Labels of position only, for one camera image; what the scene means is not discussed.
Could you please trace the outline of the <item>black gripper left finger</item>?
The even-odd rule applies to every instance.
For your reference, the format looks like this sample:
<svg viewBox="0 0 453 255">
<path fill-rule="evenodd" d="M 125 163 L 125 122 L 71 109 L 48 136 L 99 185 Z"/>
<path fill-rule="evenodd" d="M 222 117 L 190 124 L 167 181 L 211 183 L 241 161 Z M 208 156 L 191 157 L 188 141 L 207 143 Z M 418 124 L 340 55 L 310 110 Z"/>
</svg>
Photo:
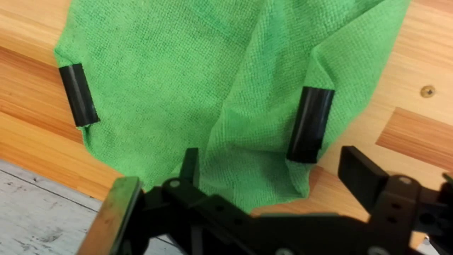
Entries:
<svg viewBox="0 0 453 255">
<path fill-rule="evenodd" d="M 81 64 L 61 66 L 59 76 L 75 124 L 81 127 L 99 122 L 84 66 Z"/>
</svg>

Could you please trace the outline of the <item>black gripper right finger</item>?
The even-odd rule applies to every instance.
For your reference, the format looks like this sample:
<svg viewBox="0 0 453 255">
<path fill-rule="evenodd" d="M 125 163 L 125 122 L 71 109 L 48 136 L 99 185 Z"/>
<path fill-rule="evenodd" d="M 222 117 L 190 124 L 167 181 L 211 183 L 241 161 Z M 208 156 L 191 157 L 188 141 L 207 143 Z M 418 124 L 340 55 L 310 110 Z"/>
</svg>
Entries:
<svg viewBox="0 0 453 255">
<path fill-rule="evenodd" d="M 287 160 L 310 164 L 319 160 L 333 98 L 333 89 L 303 88 L 287 147 Z"/>
</svg>

